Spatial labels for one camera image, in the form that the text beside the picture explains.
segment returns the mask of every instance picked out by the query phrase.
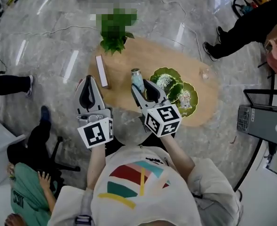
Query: leaf-shaped plate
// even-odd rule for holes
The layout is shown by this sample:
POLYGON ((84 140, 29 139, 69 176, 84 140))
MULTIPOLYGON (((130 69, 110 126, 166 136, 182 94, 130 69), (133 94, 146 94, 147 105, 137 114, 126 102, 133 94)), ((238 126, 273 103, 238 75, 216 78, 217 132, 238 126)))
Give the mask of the leaf-shaped plate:
POLYGON ((181 102, 179 99, 177 101, 175 101, 174 104, 176 104, 176 106, 178 107, 178 110, 183 118, 188 117, 191 114, 193 114, 194 111, 196 110, 196 107, 198 105, 198 94, 195 91, 195 88, 191 84, 184 82, 183 89, 182 89, 180 96, 188 96, 189 97, 188 108, 186 108, 186 109, 181 108, 183 106, 181 105, 181 102))
POLYGON ((180 87, 182 87, 183 84, 180 74, 176 70, 166 67, 157 69, 150 77, 150 81, 161 87, 167 96, 171 92, 173 86, 180 84, 180 87))

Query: green plate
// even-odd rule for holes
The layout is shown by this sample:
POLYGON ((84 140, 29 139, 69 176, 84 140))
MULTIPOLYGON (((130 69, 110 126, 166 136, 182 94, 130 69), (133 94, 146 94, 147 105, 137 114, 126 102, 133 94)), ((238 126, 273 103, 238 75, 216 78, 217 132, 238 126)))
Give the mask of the green plate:
POLYGON ((198 94, 195 91, 195 88, 191 84, 184 82, 183 90, 182 90, 182 93, 180 94, 180 96, 181 95, 189 95, 190 96, 190 99, 189 99, 190 108, 186 108, 186 109, 180 108, 181 107, 180 100, 175 101, 174 104, 176 104, 176 106, 178 107, 178 110, 182 117, 188 117, 191 114, 193 114, 194 111, 196 110, 196 107, 198 105, 198 94))
POLYGON ((178 99, 183 88, 180 74, 176 70, 166 67, 157 69, 150 77, 150 81, 161 87, 171 102, 178 99))
POLYGON ((198 94, 195 88, 181 80, 180 74, 170 68, 159 68, 150 77, 150 81, 160 86, 167 94, 172 104, 176 104, 182 117, 188 117, 194 113, 198 105, 198 94), (179 97, 189 97, 189 108, 181 108, 179 97))

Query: white t-shirt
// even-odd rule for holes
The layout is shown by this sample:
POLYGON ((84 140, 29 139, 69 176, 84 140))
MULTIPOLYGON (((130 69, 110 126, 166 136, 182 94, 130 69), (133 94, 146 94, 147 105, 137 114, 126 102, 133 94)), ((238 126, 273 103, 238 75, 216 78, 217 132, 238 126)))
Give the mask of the white t-shirt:
POLYGON ((121 148, 106 159, 91 202, 97 226, 137 226, 156 220, 200 226, 186 181, 146 147, 121 148))
POLYGON ((242 209, 228 180, 210 159, 192 159, 195 167, 186 183, 161 148, 123 146, 106 157, 94 191, 61 189, 48 226, 74 226, 79 215, 92 216, 92 226, 157 220, 176 226, 238 225, 242 209))

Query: green shirt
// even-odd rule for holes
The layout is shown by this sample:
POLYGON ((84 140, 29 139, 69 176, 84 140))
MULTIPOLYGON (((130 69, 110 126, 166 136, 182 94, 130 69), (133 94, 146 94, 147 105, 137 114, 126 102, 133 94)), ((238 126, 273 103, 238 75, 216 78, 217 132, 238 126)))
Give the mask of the green shirt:
POLYGON ((14 213, 19 214, 28 226, 46 226, 51 214, 38 173, 23 163, 17 163, 14 171, 15 181, 11 190, 14 213))

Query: sneaker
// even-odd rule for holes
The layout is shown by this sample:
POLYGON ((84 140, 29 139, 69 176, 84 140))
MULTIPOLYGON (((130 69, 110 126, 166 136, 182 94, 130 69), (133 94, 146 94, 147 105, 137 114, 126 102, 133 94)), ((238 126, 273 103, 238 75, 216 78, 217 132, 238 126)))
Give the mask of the sneaker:
POLYGON ((210 45, 208 42, 204 42, 204 43, 203 43, 203 49, 204 49, 204 51, 209 55, 210 59, 211 59, 212 61, 217 61, 217 59, 215 59, 215 58, 209 53, 209 51, 208 51, 208 48, 209 48, 210 46, 212 46, 212 45, 210 45))
POLYGON ((219 39, 219 42, 221 43, 221 34, 224 32, 224 30, 218 26, 217 27, 217 34, 218 34, 218 39, 219 39))
POLYGON ((43 105, 41 107, 41 119, 40 121, 50 121, 50 112, 49 109, 43 105))
POLYGON ((28 90, 28 92, 26 92, 25 97, 29 97, 32 94, 32 90, 33 90, 33 83, 34 83, 34 77, 32 75, 29 76, 30 77, 30 88, 28 90))

